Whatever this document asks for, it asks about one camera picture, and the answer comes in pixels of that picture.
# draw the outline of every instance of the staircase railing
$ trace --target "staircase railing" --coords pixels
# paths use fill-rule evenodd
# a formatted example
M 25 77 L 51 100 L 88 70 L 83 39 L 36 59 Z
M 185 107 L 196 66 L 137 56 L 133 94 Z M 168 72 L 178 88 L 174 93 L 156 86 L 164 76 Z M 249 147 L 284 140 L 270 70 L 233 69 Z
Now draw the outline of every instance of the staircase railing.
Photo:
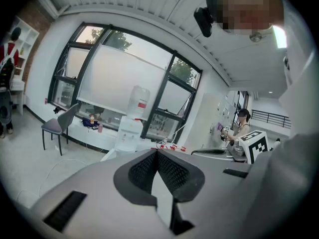
M 266 113 L 262 111 L 252 110 L 251 119 L 260 120 L 266 123 L 291 128 L 291 121 L 289 117 L 279 114 Z

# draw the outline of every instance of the ceiling beam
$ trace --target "ceiling beam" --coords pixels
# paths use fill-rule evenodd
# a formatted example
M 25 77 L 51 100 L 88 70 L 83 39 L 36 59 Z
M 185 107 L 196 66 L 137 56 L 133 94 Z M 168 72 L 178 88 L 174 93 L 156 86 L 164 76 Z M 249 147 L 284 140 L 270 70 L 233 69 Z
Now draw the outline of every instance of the ceiling beam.
M 178 39 L 183 41 L 189 47 L 191 47 L 194 51 L 196 51 L 203 59 L 205 59 L 212 68 L 222 77 L 225 83 L 228 86 L 232 85 L 232 81 L 230 77 L 227 75 L 225 70 L 220 66 L 217 60 L 206 50 L 200 43 L 198 43 L 194 38 L 185 33 L 180 28 L 176 27 L 172 23 L 168 21 L 156 17 L 150 13 L 147 13 L 142 10 L 136 10 L 134 8 L 123 7 L 119 5 L 113 4 L 90 4 L 90 5 L 79 5 L 72 6 L 67 11 L 63 13 L 63 15 L 81 13 L 81 12 L 106 12 L 106 13 L 114 13 L 119 15 L 125 15 L 128 17 L 136 18 L 147 23 L 150 23 L 156 27 L 159 27 L 166 32 L 176 36 Z
M 52 18 L 58 18 L 66 9 L 70 7 L 70 5 L 66 5 L 62 7 L 59 11 L 55 8 L 54 4 L 51 0 L 38 0 L 39 3 L 43 6 L 43 8 L 50 14 Z

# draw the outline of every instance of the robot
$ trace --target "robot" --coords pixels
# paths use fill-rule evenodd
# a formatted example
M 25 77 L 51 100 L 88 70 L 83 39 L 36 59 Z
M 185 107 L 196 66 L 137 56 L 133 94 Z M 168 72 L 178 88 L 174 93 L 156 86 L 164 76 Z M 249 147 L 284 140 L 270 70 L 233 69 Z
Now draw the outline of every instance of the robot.
M 268 146 L 266 132 L 255 130 L 230 141 L 226 148 L 199 149 L 191 155 L 253 164 L 260 153 L 269 150 Z
M 262 132 L 253 133 L 246 142 L 259 146 Z M 317 138 L 298 135 L 253 164 L 138 151 L 83 168 L 22 213 L 46 238 L 260 238 L 279 227 L 311 187 Z M 151 195 L 157 172 L 173 197 L 169 227 Z M 302 183 L 288 183 L 292 176 Z

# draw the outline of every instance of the white floor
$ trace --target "white floor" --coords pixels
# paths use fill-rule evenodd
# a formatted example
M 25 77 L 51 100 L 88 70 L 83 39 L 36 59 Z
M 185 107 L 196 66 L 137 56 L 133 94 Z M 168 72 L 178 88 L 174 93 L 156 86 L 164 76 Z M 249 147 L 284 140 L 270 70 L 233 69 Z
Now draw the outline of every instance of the white floor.
M 99 162 L 103 153 L 86 149 L 61 137 L 62 156 L 57 136 L 44 133 L 42 123 L 27 109 L 23 116 L 12 114 L 13 134 L 4 127 L 5 138 L 0 139 L 0 176 L 9 197 L 30 208 L 39 196 L 86 166 Z

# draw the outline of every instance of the white shelf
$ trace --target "white shelf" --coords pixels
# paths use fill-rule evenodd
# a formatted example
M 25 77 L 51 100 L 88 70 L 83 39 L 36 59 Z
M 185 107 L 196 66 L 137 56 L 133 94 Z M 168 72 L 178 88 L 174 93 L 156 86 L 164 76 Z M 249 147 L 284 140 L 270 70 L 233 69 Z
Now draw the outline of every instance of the white shelf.
M 10 30 L 6 32 L 4 35 L 2 44 L 10 41 L 11 33 L 16 27 L 21 28 L 21 35 L 19 39 L 15 42 L 19 51 L 19 61 L 18 61 L 18 66 L 16 67 L 16 69 L 18 69 L 17 72 L 19 72 L 19 74 L 18 75 L 15 74 L 14 79 L 21 81 L 23 72 L 24 72 L 24 67 L 26 65 L 26 61 L 29 57 L 29 54 L 32 50 L 32 47 L 37 37 L 39 36 L 39 32 L 37 32 L 35 29 L 33 29 L 30 25 L 25 23 L 19 17 L 15 16 Z

